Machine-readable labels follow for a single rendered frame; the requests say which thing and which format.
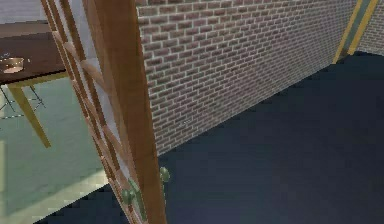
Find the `green round door knob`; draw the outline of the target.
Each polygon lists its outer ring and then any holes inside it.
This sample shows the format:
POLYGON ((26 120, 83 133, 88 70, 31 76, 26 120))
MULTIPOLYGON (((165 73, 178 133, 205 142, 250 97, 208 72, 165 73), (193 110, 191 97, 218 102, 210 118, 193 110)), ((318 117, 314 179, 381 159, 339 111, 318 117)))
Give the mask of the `green round door knob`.
POLYGON ((160 168, 160 179, 162 181, 162 190, 165 190, 165 184, 170 181, 170 173, 166 167, 160 168))
POLYGON ((139 186, 131 178, 128 179, 128 187, 122 189, 123 202, 133 207, 133 211, 141 222, 146 221, 146 212, 143 205, 139 186))

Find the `brown wooden glazed door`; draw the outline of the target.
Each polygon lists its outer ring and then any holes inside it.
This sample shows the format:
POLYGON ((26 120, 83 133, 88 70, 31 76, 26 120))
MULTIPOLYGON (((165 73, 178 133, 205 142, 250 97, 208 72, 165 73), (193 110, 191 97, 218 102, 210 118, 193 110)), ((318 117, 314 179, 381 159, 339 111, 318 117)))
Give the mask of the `brown wooden glazed door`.
POLYGON ((135 0, 40 0, 108 182, 130 224, 168 224, 135 0), (122 200, 131 178, 146 212, 122 200))

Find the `dark brown wooden table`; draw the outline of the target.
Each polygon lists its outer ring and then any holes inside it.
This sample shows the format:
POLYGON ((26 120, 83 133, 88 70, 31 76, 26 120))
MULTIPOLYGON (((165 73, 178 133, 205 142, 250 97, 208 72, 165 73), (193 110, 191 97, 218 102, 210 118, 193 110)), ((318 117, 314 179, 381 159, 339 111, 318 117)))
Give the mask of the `dark brown wooden table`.
MULTIPOLYGON (((13 74, 0 71, 0 87, 8 84, 28 87, 68 76, 50 32, 0 38, 0 59, 5 58, 23 58, 24 69, 13 74)), ((51 143, 37 116, 27 120, 42 144, 49 148, 51 143)))

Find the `round golden bowl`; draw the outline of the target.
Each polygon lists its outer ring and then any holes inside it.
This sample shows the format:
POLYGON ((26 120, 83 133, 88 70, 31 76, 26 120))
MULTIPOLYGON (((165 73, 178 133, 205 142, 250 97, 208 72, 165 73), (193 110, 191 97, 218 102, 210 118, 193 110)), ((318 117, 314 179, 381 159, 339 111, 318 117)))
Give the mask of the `round golden bowl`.
POLYGON ((24 69, 23 58, 5 58, 0 59, 0 71, 5 74, 13 74, 24 69))

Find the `yellow door frame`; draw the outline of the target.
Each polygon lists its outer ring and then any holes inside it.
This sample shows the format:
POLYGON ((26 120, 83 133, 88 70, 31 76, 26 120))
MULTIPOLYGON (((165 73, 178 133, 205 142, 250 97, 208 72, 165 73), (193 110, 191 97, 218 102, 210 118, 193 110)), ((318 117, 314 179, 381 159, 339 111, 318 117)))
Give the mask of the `yellow door frame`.
POLYGON ((380 0, 357 0, 332 63, 353 55, 380 0))

